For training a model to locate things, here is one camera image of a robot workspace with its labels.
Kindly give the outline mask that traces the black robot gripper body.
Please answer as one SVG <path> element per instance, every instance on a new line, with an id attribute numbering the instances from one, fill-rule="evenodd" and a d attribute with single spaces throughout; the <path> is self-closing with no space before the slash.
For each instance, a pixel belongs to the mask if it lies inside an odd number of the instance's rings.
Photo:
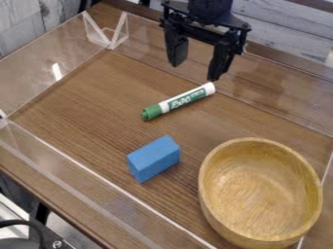
<path id="1" fill-rule="evenodd" d="M 213 46 L 230 44 L 235 54 L 245 50 L 251 25 L 231 14 L 233 0 L 162 0 L 160 27 L 174 26 L 179 33 Z"/>

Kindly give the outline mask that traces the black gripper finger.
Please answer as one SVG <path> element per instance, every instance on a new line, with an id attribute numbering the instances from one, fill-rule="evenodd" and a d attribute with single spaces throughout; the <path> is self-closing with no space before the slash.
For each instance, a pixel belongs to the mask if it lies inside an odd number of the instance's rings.
<path id="1" fill-rule="evenodd" d="M 231 50 L 230 44 L 219 42 L 214 46 L 214 57 L 209 66 L 207 80 L 214 82 L 219 79 L 219 76 L 227 72 L 231 61 L 234 58 L 234 51 Z"/>
<path id="2" fill-rule="evenodd" d="M 173 67 L 178 67 L 187 58 L 189 39 L 174 26 L 166 27 L 166 55 Z"/>

